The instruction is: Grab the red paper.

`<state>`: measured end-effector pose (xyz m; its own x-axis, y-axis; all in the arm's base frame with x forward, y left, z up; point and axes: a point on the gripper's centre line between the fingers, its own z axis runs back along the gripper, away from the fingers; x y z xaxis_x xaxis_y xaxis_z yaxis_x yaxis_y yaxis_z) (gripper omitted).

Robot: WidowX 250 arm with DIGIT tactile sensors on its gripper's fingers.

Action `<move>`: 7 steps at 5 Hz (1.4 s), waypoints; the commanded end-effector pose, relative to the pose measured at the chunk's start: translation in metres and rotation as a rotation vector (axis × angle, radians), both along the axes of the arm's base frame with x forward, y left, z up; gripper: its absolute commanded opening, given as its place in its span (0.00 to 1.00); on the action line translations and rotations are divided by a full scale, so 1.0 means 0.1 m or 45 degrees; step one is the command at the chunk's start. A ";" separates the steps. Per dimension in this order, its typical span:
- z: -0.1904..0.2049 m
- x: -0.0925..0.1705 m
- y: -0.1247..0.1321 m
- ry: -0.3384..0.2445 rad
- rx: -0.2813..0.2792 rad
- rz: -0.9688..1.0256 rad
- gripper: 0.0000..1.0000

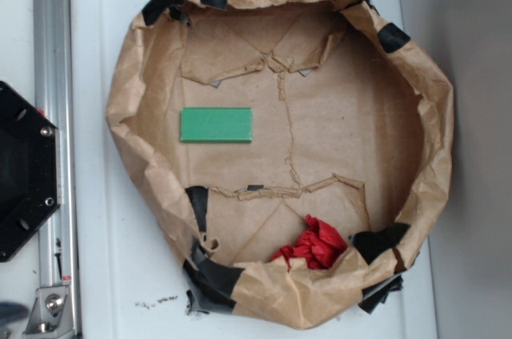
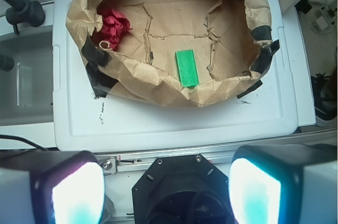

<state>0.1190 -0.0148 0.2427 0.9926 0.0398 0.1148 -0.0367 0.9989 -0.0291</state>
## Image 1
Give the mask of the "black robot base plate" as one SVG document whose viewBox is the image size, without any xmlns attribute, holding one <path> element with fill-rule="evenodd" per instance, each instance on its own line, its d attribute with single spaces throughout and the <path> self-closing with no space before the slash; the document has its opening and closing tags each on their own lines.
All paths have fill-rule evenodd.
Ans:
<svg viewBox="0 0 512 339">
<path fill-rule="evenodd" d="M 1 83 L 1 262 L 10 261 L 59 207 L 57 128 Z"/>
</svg>

